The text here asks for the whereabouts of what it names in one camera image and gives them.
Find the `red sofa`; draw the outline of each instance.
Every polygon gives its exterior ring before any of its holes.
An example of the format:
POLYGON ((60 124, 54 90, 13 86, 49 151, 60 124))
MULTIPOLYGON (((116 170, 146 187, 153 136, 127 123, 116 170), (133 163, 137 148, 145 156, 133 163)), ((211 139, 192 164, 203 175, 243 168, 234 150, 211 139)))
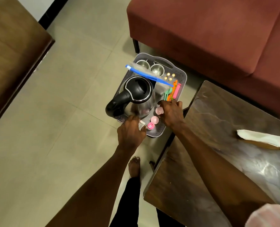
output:
POLYGON ((127 16, 135 45, 280 114, 280 0, 131 0, 127 16))

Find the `person's left hand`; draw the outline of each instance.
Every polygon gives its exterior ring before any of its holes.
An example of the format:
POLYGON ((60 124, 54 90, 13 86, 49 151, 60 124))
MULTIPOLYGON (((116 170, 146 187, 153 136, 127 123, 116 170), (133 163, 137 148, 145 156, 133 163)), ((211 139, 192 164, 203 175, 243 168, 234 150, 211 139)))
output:
POLYGON ((128 119, 117 129, 119 149, 134 154, 138 146, 146 137, 146 127, 139 130, 140 119, 138 116, 129 116, 128 119))

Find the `black pants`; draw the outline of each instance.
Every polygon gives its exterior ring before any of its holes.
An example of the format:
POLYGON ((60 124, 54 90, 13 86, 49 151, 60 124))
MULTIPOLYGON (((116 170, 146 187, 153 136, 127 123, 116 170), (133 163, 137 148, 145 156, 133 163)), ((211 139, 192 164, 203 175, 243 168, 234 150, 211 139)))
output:
MULTIPOLYGON (((138 227, 140 187, 139 177, 128 180, 110 227, 138 227)), ((157 214, 160 227, 185 227, 158 209, 157 214)))

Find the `gray plastic basket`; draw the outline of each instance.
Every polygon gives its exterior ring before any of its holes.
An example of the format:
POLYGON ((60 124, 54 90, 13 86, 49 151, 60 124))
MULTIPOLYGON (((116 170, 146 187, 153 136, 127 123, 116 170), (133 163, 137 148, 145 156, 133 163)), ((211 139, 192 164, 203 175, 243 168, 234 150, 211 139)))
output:
MULTIPOLYGON (((176 98, 176 100, 178 100, 181 93, 182 93, 182 90, 185 86, 185 83, 187 81, 186 73, 183 70, 174 66, 172 64, 172 62, 170 62, 170 61, 168 61, 168 60, 166 60, 162 57, 153 57, 153 56, 151 56, 147 53, 139 53, 136 56, 136 58, 134 59, 134 62, 136 63, 139 60, 147 60, 147 62, 150 64, 150 66, 153 65, 153 64, 161 64, 164 67, 165 74, 168 73, 168 72, 171 73, 171 74, 172 73, 176 74, 175 78, 178 80, 178 83, 181 84, 179 93, 178 93, 177 98, 176 98)), ((114 95, 114 97, 119 94, 119 90, 120 90, 121 85, 132 75, 133 75, 133 72, 128 70, 126 75, 124 76, 121 84, 119 85, 118 90, 116 91, 116 94, 114 95)), ((156 94, 156 101, 155 101, 155 105, 154 105, 153 109, 151 110, 151 112, 145 118, 141 119, 143 122, 145 122, 145 125, 147 125, 149 123, 151 117, 156 115, 155 109, 157 108, 157 103, 161 99, 162 99, 162 96, 156 94)), ((118 120, 119 122, 123 123, 127 119, 127 116, 126 115, 120 115, 120 116, 115 117, 115 119, 118 120)), ((162 123, 160 121, 158 124, 156 124, 154 129, 147 130, 147 136, 152 137, 152 138, 159 137, 160 135, 162 135, 164 130, 165 130, 165 125, 164 125, 164 123, 162 123)))

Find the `black kettle handle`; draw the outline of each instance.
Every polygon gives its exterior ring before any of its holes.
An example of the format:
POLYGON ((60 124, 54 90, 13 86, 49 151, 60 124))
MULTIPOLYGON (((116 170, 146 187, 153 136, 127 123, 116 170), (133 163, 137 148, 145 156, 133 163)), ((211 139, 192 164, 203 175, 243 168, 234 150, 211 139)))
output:
POLYGON ((131 100, 131 95, 127 90, 123 90, 109 102, 105 112, 110 117, 116 117, 124 113, 124 109, 131 100))

